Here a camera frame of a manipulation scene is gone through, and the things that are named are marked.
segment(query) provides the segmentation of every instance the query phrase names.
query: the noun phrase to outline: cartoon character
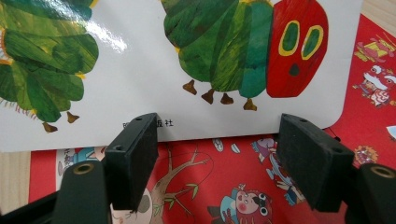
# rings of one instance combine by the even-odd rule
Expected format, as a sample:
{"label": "cartoon character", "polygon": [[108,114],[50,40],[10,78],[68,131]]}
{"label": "cartoon character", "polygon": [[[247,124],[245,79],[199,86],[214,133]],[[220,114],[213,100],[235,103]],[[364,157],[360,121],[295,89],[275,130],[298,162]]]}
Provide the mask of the cartoon character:
{"label": "cartoon character", "polygon": [[378,161],[378,154],[369,146],[359,146],[355,148],[354,164],[360,166],[365,163],[376,163]]}
{"label": "cartoon character", "polygon": [[[327,50],[327,16],[317,1],[283,0],[274,7],[268,0],[162,4],[165,35],[182,69],[192,77],[183,89],[195,95],[195,80],[209,82],[211,89],[202,98],[210,104],[216,91],[223,93],[224,105],[233,104],[227,92],[239,91],[247,98],[245,110],[257,110],[252,98],[265,88],[272,97],[297,96]],[[289,57],[294,52],[296,57]]]}
{"label": "cartoon character", "polygon": [[259,161],[262,163],[271,152],[276,151],[276,141],[272,138],[263,138],[251,144],[253,150],[259,153]]}
{"label": "cartoon character", "polygon": [[245,190],[245,184],[225,196],[220,207],[208,206],[212,224],[272,223],[272,199],[258,190]]}
{"label": "cartoon character", "polygon": [[298,96],[306,88],[326,54],[328,35],[326,12],[317,1],[274,5],[267,78],[271,97]]}
{"label": "cartoon character", "polygon": [[389,44],[384,39],[375,39],[370,38],[371,41],[374,41],[370,44],[363,45],[362,42],[358,42],[356,48],[358,49],[355,52],[355,55],[361,58],[364,62],[368,60],[374,63],[384,63],[386,60],[382,59],[382,57],[388,55],[389,57],[394,57],[393,51],[395,51],[395,47]]}
{"label": "cartoon character", "polygon": [[390,139],[396,141],[396,125],[387,127],[388,133],[390,134]]}
{"label": "cartoon character", "polygon": [[293,206],[305,201],[305,196],[294,186],[293,180],[288,172],[282,167],[282,164],[277,158],[275,152],[270,154],[270,162],[273,165],[273,168],[267,169],[267,174],[272,180],[274,180],[277,187],[286,191],[285,198],[289,205]]}
{"label": "cartoon character", "polygon": [[360,88],[362,96],[371,99],[376,107],[387,104],[395,105],[394,101],[390,100],[389,92],[396,84],[396,76],[390,69],[374,65],[363,76],[364,81],[360,85],[354,85],[354,89]]}

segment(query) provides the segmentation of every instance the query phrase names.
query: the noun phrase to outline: tree illustration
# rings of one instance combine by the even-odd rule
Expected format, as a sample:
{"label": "tree illustration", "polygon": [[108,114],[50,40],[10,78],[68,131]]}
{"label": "tree illustration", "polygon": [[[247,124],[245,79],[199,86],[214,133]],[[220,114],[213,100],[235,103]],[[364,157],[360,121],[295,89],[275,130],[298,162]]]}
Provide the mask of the tree illustration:
{"label": "tree illustration", "polygon": [[212,159],[207,154],[207,157],[203,159],[199,157],[200,154],[205,153],[198,152],[198,146],[195,146],[195,150],[193,152],[187,152],[187,154],[184,154],[191,155],[190,159],[179,165],[176,165],[175,158],[177,156],[172,155],[173,147],[167,145],[166,150],[168,154],[167,173],[155,183],[151,191],[153,211],[150,223],[154,224],[163,223],[163,212],[167,203],[169,203],[169,210],[171,210],[174,206],[180,206],[185,211],[187,216],[193,216],[193,213],[189,210],[188,206],[180,200],[180,197],[190,193],[192,195],[191,199],[193,200],[198,193],[199,185],[205,180],[206,177],[209,176],[210,172],[205,174],[204,179],[194,179],[192,181],[196,183],[186,183],[183,187],[177,190],[169,189],[168,187],[172,181],[175,180],[174,178],[177,175],[183,175],[181,174],[183,170],[186,170],[189,167],[192,168],[194,166],[207,166],[210,165],[210,161],[212,161]]}

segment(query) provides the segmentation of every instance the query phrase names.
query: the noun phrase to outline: cartoon face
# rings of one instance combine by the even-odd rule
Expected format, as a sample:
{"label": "cartoon face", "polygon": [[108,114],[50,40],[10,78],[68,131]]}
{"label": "cartoon face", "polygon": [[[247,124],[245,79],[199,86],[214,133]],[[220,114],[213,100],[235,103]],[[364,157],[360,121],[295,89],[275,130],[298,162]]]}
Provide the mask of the cartoon face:
{"label": "cartoon face", "polygon": [[244,191],[239,191],[236,196],[236,207],[243,214],[250,214],[255,212],[259,205],[254,202],[257,197],[254,193],[246,193]]}
{"label": "cartoon face", "polygon": [[305,89],[326,53],[328,31],[326,13],[317,1],[275,4],[267,78],[271,97],[295,97]]}
{"label": "cartoon face", "polygon": [[259,210],[262,216],[267,216],[266,199],[266,195],[263,193],[257,195],[253,192],[241,190],[236,195],[236,208],[242,214],[252,214]]}
{"label": "cartoon face", "polygon": [[364,78],[366,87],[370,86],[372,90],[390,91],[396,83],[396,76],[379,65],[374,65],[370,71],[365,72]]}

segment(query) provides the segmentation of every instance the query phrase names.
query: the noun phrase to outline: green body segment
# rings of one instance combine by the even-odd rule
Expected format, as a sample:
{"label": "green body segment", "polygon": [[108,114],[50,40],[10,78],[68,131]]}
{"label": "green body segment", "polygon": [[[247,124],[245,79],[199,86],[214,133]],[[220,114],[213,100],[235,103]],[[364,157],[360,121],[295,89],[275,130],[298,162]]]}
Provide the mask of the green body segment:
{"label": "green body segment", "polygon": [[163,1],[164,27],[181,67],[215,91],[252,98],[266,86],[273,7],[258,1]]}
{"label": "green body segment", "polygon": [[[69,15],[76,16],[74,20],[59,16],[60,9],[50,5],[55,3],[70,6],[78,15]],[[76,75],[91,72],[99,56],[86,23],[79,21],[91,17],[91,3],[0,0],[1,48],[11,59],[0,64],[1,98],[34,110],[46,122],[55,122],[71,101],[82,99],[84,86]]]}
{"label": "green body segment", "polygon": [[25,63],[41,63],[62,73],[88,73],[98,57],[90,35],[42,36],[6,30],[7,54]]}
{"label": "green body segment", "polygon": [[39,17],[3,2],[0,2],[0,27],[33,35],[62,36],[86,33],[81,22]]}
{"label": "green body segment", "polygon": [[29,14],[62,21],[87,21],[92,16],[91,1],[0,0]]}

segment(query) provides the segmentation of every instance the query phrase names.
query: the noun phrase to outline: cartoon illustration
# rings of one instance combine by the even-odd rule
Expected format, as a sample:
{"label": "cartoon illustration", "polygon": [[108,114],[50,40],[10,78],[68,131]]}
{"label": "cartoon illustration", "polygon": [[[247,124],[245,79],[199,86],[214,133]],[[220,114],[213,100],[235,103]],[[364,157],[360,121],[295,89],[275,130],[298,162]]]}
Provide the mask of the cartoon illustration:
{"label": "cartoon illustration", "polygon": [[396,126],[388,126],[388,133],[390,134],[390,139],[396,141]]}
{"label": "cartoon illustration", "polygon": [[289,205],[293,206],[297,203],[305,201],[305,196],[301,191],[295,187],[293,180],[288,172],[282,167],[275,152],[270,154],[270,162],[273,165],[272,169],[267,169],[267,174],[270,176],[277,187],[286,191],[284,195]]}
{"label": "cartoon illustration", "polygon": [[396,105],[389,94],[396,84],[396,76],[391,69],[374,65],[363,76],[364,81],[360,85],[354,85],[354,89],[361,89],[361,95],[371,99],[377,108],[387,104]]}
{"label": "cartoon illustration", "polygon": [[217,151],[222,152],[224,150],[224,145],[222,144],[220,138],[213,138],[212,142]]}
{"label": "cartoon illustration", "polygon": [[272,223],[272,200],[258,190],[245,190],[245,184],[234,188],[231,197],[225,196],[220,206],[208,206],[212,224]]}
{"label": "cartoon illustration", "polygon": [[389,56],[390,58],[394,57],[394,51],[396,50],[396,45],[388,38],[388,42],[377,36],[379,38],[370,38],[373,41],[370,44],[364,45],[363,42],[358,42],[356,44],[356,48],[358,51],[354,53],[354,55],[358,56],[364,62],[371,61],[373,63],[384,63],[386,59],[385,56]]}
{"label": "cartoon illustration", "polygon": [[98,58],[87,34],[95,0],[0,2],[0,97],[16,110],[43,121],[48,133],[58,129],[61,112],[67,121],[72,101],[84,94],[82,79]]}
{"label": "cartoon illustration", "polygon": [[259,160],[262,163],[271,152],[276,151],[276,141],[273,138],[263,138],[251,144],[253,150],[259,153]]}
{"label": "cartoon illustration", "polygon": [[376,163],[378,161],[378,154],[372,147],[358,146],[354,151],[354,164],[358,167],[365,163]]}
{"label": "cartoon illustration", "polygon": [[268,64],[268,95],[294,97],[303,92],[326,54],[328,35],[326,12],[317,1],[276,3]]}
{"label": "cartoon illustration", "polygon": [[[222,92],[220,102],[230,105],[233,98],[227,92],[239,91],[247,98],[244,109],[254,111],[252,98],[265,88],[272,97],[297,96],[327,50],[327,17],[317,1],[284,0],[274,6],[268,0],[162,4],[165,34],[192,77],[183,89],[195,95],[195,80],[209,82],[211,89],[202,98],[210,104],[215,92]],[[298,59],[288,57],[294,52]]]}
{"label": "cartoon illustration", "polygon": [[294,186],[294,182],[288,172],[283,169],[282,164],[276,156],[277,142],[272,137],[259,139],[251,143],[253,150],[259,153],[259,161],[264,163],[266,158],[271,162],[272,168],[266,169],[269,177],[274,181],[275,185],[286,191],[284,195],[289,205],[295,205],[305,201],[304,195]]}
{"label": "cartoon illustration", "polygon": [[[167,144],[166,151],[168,156],[156,163],[154,174],[152,175],[158,176],[158,181],[153,185],[154,187],[150,193],[153,209],[151,224],[163,223],[164,212],[172,209],[181,209],[193,219],[193,213],[185,205],[186,203],[183,202],[186,202],[184,200],[191,201],[196,197],[200,184],[209,176],[213,169],[213,161],[209,155],[200,153],[197,146],[191,146],[194,147],[193,152],[181,152],[177,150],[177,147]],[[167,173],[156,173],[160,172],[157,167],[161,165],[167,167],[167,171],[166,169],[161,169]],[[200,170],[199,173],[195,173],[194,179],[191,179],[190,175],[188,177],[183,176],[186,170],[191,169]]]}

